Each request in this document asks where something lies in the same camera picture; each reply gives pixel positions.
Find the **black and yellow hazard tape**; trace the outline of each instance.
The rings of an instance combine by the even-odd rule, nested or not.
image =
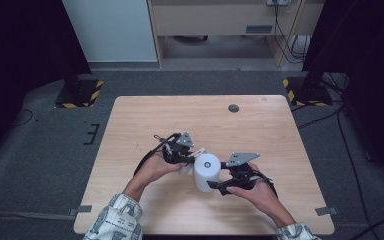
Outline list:
[[[288,94],[289,101],[291,102],[292,105],[296,106],[304,106],[304,105],[309,105],[309,106],[329,106],[331,103],[327,101],[302,101],[298,100],[296,98],[296,94],[294,93],[292,86],[288,79],[283,79],[283,86],[286,89],[286,93]]]
[[[94,86],[93,91],[90,93],[90,97],[87,97],[86,101],[82,102],[75,102],[75,101],[66,101],[66,102],[60,102],[55,103],[56,108],[76,108],[76,107],[91,107],[95,103],[96,98],[99,95],[99,92],[101,91],[101,87],[104,81],[96,81],[96,85]]]

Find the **person's right hand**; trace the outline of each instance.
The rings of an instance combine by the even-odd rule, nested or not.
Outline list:
[[[248,163],[248,165],[253,170],[259,171],[257,165],[253,163]],[[271,217],[279,228],[295,223],[291,214],[263,179],[257,179],[251,190],[228,187],[227,191],[251,202],[258,210]]]

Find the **black stand base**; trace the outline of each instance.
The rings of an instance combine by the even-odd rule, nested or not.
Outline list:
[[[79,80],[81,83],[78,93],[71,93],[67,84],[64,85],[57,100],[55,107],[57,108],[75,108],[90,107],[98,97],[103,81],[100,80]]]
[[[304,79],[304,77],[288,77],[283,80],[292,105],[332,105],[332,98],[324,86],[317,86],[315,91],[304,91],[302,88]]]

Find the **wooden table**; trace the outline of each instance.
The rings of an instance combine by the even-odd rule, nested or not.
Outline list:
[[[228,110],[231,104],[239,112]],[[74,224],[85,233],[111,197],[121,192],[142,157],[158,145],[153,137],[189,131],[195,147],[206,148],[221,161],[232,152],[258,152],[252,160],[272,178],[279,199],[299,222],[315,234],[331,234],[325,207],[302,140],[283,96],[123,96],[116,99],[108,126]],[[221,180],[227,180],[223,170]],[[265,235],[274,223],[249,202],[218,191],[202,193],[189,175],[171,173],[145,189],[140,202],[145,234]]]

